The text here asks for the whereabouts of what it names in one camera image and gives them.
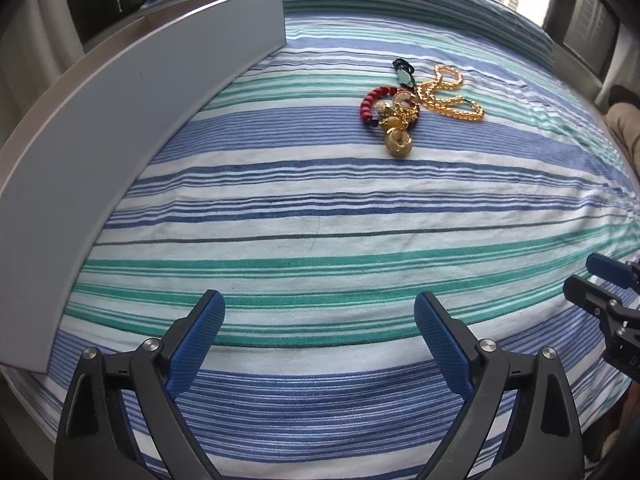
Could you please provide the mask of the striped blue green bedsheet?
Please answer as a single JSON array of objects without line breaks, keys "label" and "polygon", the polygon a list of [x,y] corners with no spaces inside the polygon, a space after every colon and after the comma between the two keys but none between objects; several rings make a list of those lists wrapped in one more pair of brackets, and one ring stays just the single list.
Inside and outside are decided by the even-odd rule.
[{"label": "striped blue green bedsheet", "polygon": [[[152,3],[169,0],[151,0]],[[623,157],[489,0],[284,0],[286,43],[160,149],[107,219],[43,373],[1,374],[53,439],[85,348],[129,351],[207,289],[226,317],[178,404],[228,479],[409,479],[461,400],[419,292],[504,350],[555,348],[589,427],[629,382],[562,286],[639,255]],[[395,158],[375,103],[411,92]]]}]

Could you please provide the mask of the beige blanket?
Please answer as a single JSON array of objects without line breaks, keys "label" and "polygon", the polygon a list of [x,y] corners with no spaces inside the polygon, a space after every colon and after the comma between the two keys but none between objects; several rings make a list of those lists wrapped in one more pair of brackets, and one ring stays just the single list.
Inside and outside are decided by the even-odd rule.
[{"label": "beige blanket", "polygon": [[640,99],[629,89],[614,84],[608,94],[605,122],[626,159],[640,170]]}]

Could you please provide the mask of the white cardboard box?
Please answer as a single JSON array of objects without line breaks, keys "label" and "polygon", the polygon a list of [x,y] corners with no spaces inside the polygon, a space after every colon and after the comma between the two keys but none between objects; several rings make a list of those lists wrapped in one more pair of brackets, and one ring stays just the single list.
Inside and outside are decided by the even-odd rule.
[{"label": "white cardboard box", "polygon": [[285,43],[283,0],[183,0],[107,37],[1,151],[1,361],[44,372],[108,216],[213,96]]}]

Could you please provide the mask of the white curtain right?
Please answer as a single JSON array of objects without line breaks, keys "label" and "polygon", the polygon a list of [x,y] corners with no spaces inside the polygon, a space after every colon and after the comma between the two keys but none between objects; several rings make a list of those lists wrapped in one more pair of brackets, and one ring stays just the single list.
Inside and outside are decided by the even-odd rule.
[{"label": "white curtain right", "polygon": [[614,86],[622,86],[639,94],[639,58],[639,41],[624,25],[620,25],[610,67],[594,101],[603,114],[610,107],[608,96]]}]

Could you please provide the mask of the gold ornament charm cluster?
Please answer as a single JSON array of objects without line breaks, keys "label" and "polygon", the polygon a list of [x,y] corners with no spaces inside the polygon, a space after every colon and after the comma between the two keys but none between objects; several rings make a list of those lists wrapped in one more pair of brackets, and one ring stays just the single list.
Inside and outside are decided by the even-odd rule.
[{"label": "gold ornament charm cluster", "polygon": [[405,158],[412,150],[410,130],[420,117],[420,106],[413,94],[393,87],[374,107],[378,113],[378,126],[384,133],[386,150],[395,158]]}]

